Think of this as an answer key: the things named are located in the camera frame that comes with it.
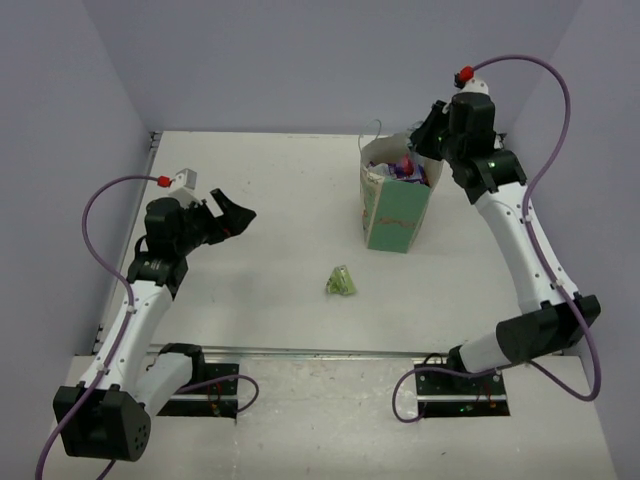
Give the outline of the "purple snack packet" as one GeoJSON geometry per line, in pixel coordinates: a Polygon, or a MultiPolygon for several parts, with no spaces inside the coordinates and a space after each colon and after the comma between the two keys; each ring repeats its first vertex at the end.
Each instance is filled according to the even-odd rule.
{"type": "Polygon", "coordinates": [[[369,162],[367,168],[371,173],[394,181],[429,185],[424,165],[416,161],[410,153],[393,157],[391,160],[369,162]]]}

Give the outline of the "small green wrapper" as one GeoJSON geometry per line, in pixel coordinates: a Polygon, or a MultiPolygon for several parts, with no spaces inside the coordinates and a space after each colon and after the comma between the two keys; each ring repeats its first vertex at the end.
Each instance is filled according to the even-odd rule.
{"type": "Polygon", "coordinates": [[[357,292],[356,286],[346,265],[336,266],[325,286],[327,294],[350,296],[357,292]]]}

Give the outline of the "silver foil wrapper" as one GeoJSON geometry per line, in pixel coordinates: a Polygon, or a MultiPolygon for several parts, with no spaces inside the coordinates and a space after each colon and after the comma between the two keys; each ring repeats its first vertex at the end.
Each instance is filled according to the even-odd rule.
{"type": "Polygon", "coordinates": [[[423,125],[424,121],[423,120],[419,120],[414,122],[407,130],[407,135],[410,136],[412,135],[417,129],[419,129],[422,125],[423,125]]]}

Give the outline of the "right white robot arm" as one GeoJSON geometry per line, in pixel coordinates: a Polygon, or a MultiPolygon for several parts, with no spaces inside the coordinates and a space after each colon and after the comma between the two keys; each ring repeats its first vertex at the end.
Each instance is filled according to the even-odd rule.
{"type": "Polygon", "coordinates": [[[499,322],[484,337],[449,352],[445,379],[468,392],[481,372],[518,365],[568,349],[601,312],[596,296],[584,296],[557,260],[532,205],[527,177],[494,130],[495,105],[483,93],[458,93],[436,101],[411,134],[413,152],[446,161],[455,183],[489,226],[514,283],[520,315],[499,322]]]}

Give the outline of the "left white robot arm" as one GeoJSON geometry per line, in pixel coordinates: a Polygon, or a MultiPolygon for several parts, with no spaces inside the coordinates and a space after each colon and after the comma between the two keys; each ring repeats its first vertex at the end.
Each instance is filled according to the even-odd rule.
{"type": "Polygon", "coordinates": [[[188,255],[242,234],[256,217],[219,189],[211,196],[219,216],[206,202],[179,194],[147,205],[145,234],[135,244],[112,329],[79,382],[60,387],[53,400],[67,455],[135,462],[147,447],[152,419],[173,395],[218,388],[218,380],[208,379],[199,345],[169,343],[147,371],[141,369],[186,276],[188,255]]]}

